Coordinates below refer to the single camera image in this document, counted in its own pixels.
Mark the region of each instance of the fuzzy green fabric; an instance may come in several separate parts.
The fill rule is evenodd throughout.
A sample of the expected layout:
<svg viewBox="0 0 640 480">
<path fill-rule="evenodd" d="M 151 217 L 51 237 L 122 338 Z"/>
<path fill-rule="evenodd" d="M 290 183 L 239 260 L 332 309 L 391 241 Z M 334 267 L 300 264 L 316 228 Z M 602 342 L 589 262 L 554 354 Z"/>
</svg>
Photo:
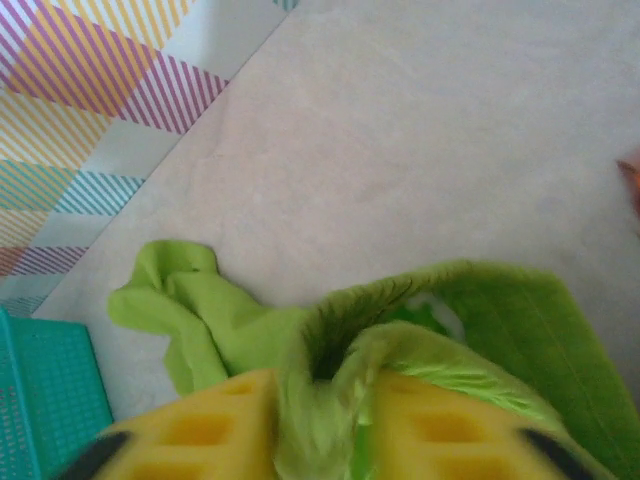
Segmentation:
<svg viewBox="0 0 640 480">
<path fill-rule="evenodd" d="M 313 379 L 330 379 L 367 327 L 403 318 L 441 330 L 429 308 L 417 315 L 407 309 L 422 292 L 453 310 L 468 347 L 537 391 L 572 437 L 618 478 L 640 479 L 638 415 L 553 275 L 454 261 L 333 292 L 311 308 L 268 308 L 219 276 L 210 249 L 159 241 L 141 250 L 131 280 L 112 293 L 108 309 L 119 325 L 171 336 L 165 365 L 185 395 L 230 375 L 282 366 L 309 318 L 342 319 L 331 348 L 319 342 L 309 352 L 320 359 Z M 320 338 L 332 338 L 328 334 Z"/>
</svg>

